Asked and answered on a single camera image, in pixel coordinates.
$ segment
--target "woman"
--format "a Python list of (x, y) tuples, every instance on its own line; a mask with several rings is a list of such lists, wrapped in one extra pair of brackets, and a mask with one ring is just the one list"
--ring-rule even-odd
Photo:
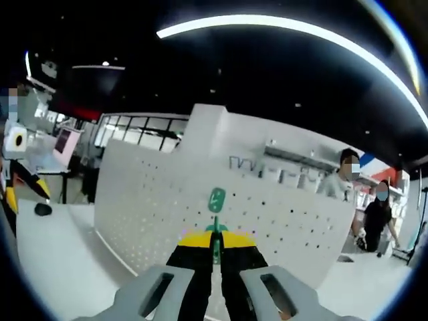
[(376, 199), (368, 204), (364, 211), (364, 230), (366, 231), (366, 251), (375, 252), (381, 242), (381, 234), (385, 225), (395, 240), (396, 247), (400, 247), (397, 233), (395, 233), (391, 206), (389, 206), (389, 183), (381, 181), (376, 188)]

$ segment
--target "white floor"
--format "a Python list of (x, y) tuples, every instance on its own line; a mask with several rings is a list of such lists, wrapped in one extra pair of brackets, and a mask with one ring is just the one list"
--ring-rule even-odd
[[(46, 177), (45, 179), (51, 191), (52, 201), (60, 203), (58, 201), (62, 178)], [(80, 188), (81, 180), (69, 180), (68, 203), (85, 203), (84, 197), (79, 194)], [(39, 201), (37, 195), (25, 187), (17, 188), (17, 197)], [(373, 320), (386, 308), (411, 270), (395, 258), (379, 259), (373, 254), (356, 254), (350, 257), (355, 260), (354, 263), (336, 262), (330, 270), (328, 277), (317, 291), (320, 303), (341, 316), (351, 315), (364, 320)], [(95, 298), (93, 305), (99, 306)], [(60, 320), (67, 321), (67, 318), (60, 318)]]

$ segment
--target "man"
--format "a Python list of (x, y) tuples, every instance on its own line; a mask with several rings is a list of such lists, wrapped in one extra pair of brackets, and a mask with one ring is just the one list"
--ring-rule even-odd
[[(360, 174), (360, 157), (356, 151), (351, 148), (344, 149), (340, 155), (340, 168), (328, 175), (318, 187), (317, 193), (323, 194), (327, 197), (333, 197), (354, 203), (355, 191), (352, 181), (357, 179)], [(364, 237), (361, 231), (359, 234), (359, 224), (356, 215), (351, 225), (352, 233), (355, 237)]]

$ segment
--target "white display wall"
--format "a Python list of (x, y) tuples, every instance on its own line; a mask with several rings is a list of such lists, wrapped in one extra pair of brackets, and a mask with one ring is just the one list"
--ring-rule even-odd
[[(317, 288), (340, 255), (352, 205), (225, 169), (182, 152), (165, 154), (110, 140), (98, 180), (95, 226), (135, 274), (165, 264), (177, 242), (212, 224), (212, 190), (226, 190), (220, 222), (255, 238), (270, 265)], [(227, 320), (219, 272), (207, 314)]]

